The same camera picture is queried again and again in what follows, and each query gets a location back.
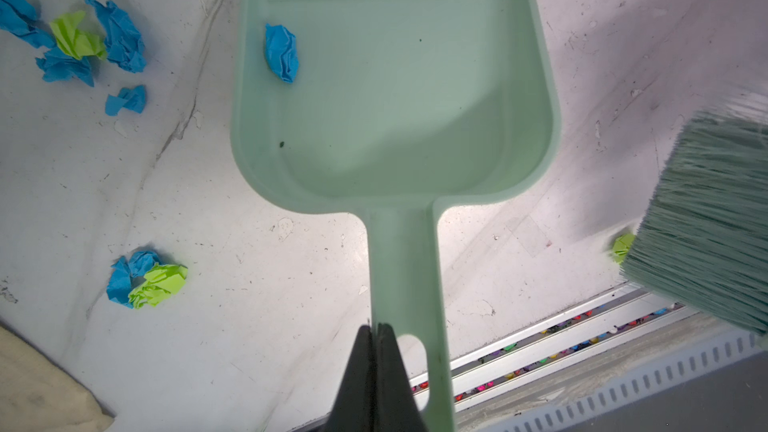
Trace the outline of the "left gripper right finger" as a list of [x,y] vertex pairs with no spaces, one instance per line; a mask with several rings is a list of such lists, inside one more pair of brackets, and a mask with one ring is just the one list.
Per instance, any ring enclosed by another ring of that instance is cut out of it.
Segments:
[[391,325],[380,323],[374,338],[376,385],[374,430],[426,431],[416,406],[405,366]]

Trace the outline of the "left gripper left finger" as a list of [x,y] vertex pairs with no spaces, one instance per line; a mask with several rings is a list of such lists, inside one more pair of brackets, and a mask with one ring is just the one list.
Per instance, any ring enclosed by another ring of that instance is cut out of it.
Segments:
[[326,422],[330,432],[372,431],[375,418],[376,354],[373,334],[361,326]]

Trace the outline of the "green plastic dustpan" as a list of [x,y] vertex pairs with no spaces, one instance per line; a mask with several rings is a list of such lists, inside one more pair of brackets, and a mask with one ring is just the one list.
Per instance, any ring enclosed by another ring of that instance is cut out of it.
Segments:
[[[242,176],[284,209],[364,223],[372,321],[421,341],[423,420],[453,430],[437,224],[522,193],[553,161],[560,112],[536,0],[240,0],[239,13]],[[293,83],[267,65],[266,24],[296,36]]]

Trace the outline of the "green hand brush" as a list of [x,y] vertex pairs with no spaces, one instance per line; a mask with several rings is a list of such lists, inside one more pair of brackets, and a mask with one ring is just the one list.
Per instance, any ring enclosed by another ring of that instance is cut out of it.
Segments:
[[629,280],[767,339],[767,98],[682,127],[621,266]]

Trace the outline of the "blue green scrap left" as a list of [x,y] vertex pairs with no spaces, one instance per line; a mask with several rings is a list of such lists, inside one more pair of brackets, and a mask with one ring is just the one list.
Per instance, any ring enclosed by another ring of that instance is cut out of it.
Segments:
[[187,276],[187,267],[165,263],[155,251],[139,250],[112,265],[106,294],[110,301],[130,309],[155,307],[177,294]]

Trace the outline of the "small lime scrap front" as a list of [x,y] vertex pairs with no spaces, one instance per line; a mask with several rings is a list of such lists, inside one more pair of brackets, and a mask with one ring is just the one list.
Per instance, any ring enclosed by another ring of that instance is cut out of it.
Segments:
[[611,246],[611,256],[615,263],[622,264],[636,238],[633,233],[625,233],[615,238]]

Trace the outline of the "beige work glove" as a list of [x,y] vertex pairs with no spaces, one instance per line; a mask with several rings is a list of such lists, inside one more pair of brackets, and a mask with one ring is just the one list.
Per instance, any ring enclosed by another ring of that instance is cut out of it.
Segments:
[[3,431],[105,431],[113,422],[88,389],[14,333],[1,330]]

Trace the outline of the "tiny blue scrap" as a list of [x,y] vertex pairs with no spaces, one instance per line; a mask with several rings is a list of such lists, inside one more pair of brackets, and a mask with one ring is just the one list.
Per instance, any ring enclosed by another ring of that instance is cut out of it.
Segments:
[[296,36],[283,25],[265,25],[264,55],[270,70],[283,82],[296,80],[299,60]]

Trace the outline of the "blue green scrap cluster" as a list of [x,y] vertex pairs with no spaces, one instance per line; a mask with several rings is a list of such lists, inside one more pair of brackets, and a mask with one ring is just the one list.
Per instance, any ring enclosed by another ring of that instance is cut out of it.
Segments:
[[35,59],[48,83],[78,79],[95,85],[93,58],[138,74],[147,65],[143,36],[131,16],[114,1],[84,0],[95,13],[104,34],[80,27],[83,10],[55,18],[47,29],[39,25],[38,10],[27,0],[1,0],[1,29],[28,45],[45,50]]

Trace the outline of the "aluminium front rail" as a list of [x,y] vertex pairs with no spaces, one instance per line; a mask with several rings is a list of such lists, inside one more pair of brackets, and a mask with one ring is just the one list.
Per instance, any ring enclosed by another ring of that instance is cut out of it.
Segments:
[[625,284],[451,364],[460,431],[559,431],[764,352],[761,339]]

